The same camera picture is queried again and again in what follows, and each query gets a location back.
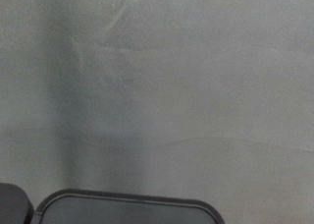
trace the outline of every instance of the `gray surface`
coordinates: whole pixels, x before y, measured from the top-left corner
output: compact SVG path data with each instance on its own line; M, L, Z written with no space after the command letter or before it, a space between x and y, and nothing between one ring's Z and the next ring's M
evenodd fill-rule
M1 182L313 223L313 0L79 1L0 0Z

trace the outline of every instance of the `gray wall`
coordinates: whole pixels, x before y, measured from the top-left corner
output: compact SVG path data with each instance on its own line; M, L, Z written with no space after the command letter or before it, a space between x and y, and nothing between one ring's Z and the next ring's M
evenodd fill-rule
M313 223L314 0L0 0L0 182Z

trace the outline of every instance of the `black object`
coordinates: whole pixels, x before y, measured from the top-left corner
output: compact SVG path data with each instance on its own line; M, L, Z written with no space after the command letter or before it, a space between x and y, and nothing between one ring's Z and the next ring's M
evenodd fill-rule
M27 224L33 208L26 193L19 187L0 183L0 223Z
M225 222L212 206L197 200L64 190L43 201L37 207L31 222L5 222L0 219L0 223L224 224Z

